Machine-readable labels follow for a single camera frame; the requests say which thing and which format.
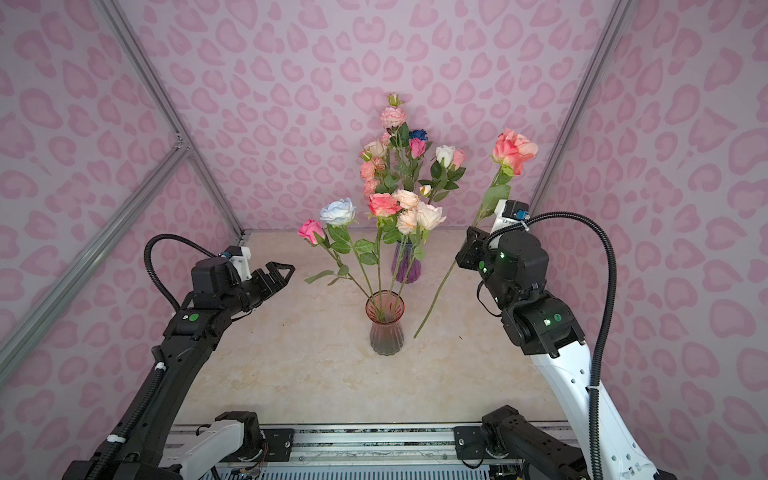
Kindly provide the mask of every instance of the light blue rose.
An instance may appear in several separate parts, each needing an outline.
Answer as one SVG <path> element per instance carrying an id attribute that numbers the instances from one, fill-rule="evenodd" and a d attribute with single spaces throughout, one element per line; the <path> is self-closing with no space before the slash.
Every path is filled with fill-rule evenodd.
<path id="1" fill-rule="evenodd" d="M 329 225 L 340 227 L 355 220 L 356 208 L 349 198 L 338 200 L 320 210 L 320 219 Z"/>

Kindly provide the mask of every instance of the white rose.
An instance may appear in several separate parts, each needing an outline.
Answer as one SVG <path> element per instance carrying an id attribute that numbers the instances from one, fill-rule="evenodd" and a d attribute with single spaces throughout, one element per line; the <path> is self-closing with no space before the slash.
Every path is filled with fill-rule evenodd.
<path id="1" fill-rule="evenodd" d="M 419 225 L 419 215 L 416 210 L 404 210 L 397 217 L 397 230 L 403 235 L 410 235 Z"/>
<path id="2" fill-rule="evenodd" d="M 443 145 L 435 149 L 435 156 L 437 156 L 437 161 L 440 162 L 443 168 L 448 168 L 451 166 L 454 153 L 456 153 L 456 147 L 449 147 L 448 145 Z"/>
<path id="3" fill-rule="evenodd" d="M 352 201 L 346 198 L 323 207 L 320 210 L 320 219 L 329 225 L 339 227 L 341 225 L 349 225 L 352 220 L 355 220 L 355 212 L 356 208 Z"/>
<path id="4" fill-rule="evenodd" d="M 400 202 L 400 205 L 406 210 L 411 210 L 419 204 L 419 195 L 403 189 L 397 190 L 392 194 L 392 198 Z"/>
<path id="5" fill-rule="evenodd" d="M 446 219 L 446 217 L 442 216 L 442 207 L 435 207 L 433 205 L 427 205 L 424 202 L 419 202 L 419 205 L 416 206 L 415 210 L 418 216 L 419 226 L 425 230 L 432 230 Z"/>
<path id="6" fill-rule="evenodd" d="M 383 157 L 386 153 L 386 147 L 381 140 L 374 140 L 367 144 L 363 150 L 371 154 L 372 157 Z"/>

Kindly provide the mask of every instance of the blue rose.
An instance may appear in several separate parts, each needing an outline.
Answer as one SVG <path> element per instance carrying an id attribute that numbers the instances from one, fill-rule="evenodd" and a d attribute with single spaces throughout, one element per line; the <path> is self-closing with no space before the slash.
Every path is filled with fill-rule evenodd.
<path id="1" fill-rule="evenodd" d="M 427 132 L 424 130 L 414 130 L 411 132 L 411 138 L 427 141 Z"/>

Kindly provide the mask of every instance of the purple glass vase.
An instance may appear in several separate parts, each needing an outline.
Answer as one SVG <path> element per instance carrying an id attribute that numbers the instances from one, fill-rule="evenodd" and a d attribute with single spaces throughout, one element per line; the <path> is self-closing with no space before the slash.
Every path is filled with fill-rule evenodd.
<path id="1" fill-rule="evenodd" d="M 408 272 L 408 265 L 411 263 L 413 256 L 413 243 L 406 242 L 405 246 L 398 240 L 397 247 L 395 248 L 395 258 L 392 259 L 392 275 L 395 274 L 397 268 L 397 257 L 400 255 L 400 249 L 402 251 L 402 260 L 400 260 L 400 268 L 397 270 L 396 280 L 402 283 L 406 280 L 406 283 L 414 283 L 422 275 L 422 263 L 419 260 L 413 260 L 411 265 L 411 271 Z"/>

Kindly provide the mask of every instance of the pink rose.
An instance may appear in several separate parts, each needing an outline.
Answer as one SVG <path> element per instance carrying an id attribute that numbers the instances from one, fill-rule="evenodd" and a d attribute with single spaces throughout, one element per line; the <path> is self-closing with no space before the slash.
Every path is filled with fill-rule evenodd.
<path id="1" fill-rule="evenodd" d="M 381 182 L 379 182 L 377 179 L 373 179 L 371 181 L 366 182 L 366 185 L 362 188 L 362 195 L 369 199 L 371 195 L 376 193 L 376 187 L 379 186 Z"/>
<path id="2" fill-rule="evenodd" d="M 382 110 L 379 120 L 385 129 L 399 127 L 406 121 L 406 111 L 402 107 L 387 107 Z"/>
<path id="3" fill-rule="evenodd" d="M 373 180 L 373 175 L 376 173 L 376 166 L 372 161 L 363 162 L 360 165 L 360 178 L 366 182 Z"/>
<path id="4" fill-rule="evenodd" d="M 414 158 L 421 157 L 427 150 L 427 142 L 418 138 L 410 139 L 408 144 L 411 146 L 411 156 Z"/>
<path id="5" fill-rule="evenodd" d="M 498 136 L 496 146 L 493 149 L 493 158 L 496 163 L 510 167 L 519 175 L 523 171 L 523 164 L 538 153 L 538 147 L 524 135 L 520 135 L 510 129 Z"/>
<path id="6" fill-rule="evenodd" d="M 464 160 L 465 160 L 464 151 L 457 148 L 456 152 L 454 152 L 453 154 L 453 163 L 451 163 L 451 165 L 453 165 L 458 169 L 459 167 L 462 166 L 462 164 L 464 163 Z"/>
<path id="7" fill-rule="evenodd" d="M 323 226 L 317 220 L 307 220 L 304 225 L 299 228 L 299 236 L 306 238 L 312 245 L 317 245 L 317 238 L 315 233 L 320 235 L 320 238 L 325 238 L 326 233 L 323 231 Z"/>
<path id="8" fill-rule="evenodd" d="M 371 213 L 377 217 L 389 217 L 400 210 L 400 207 L 394 197 L 390 194 L 373 194 L 368 201 L 368 208 Z"/>

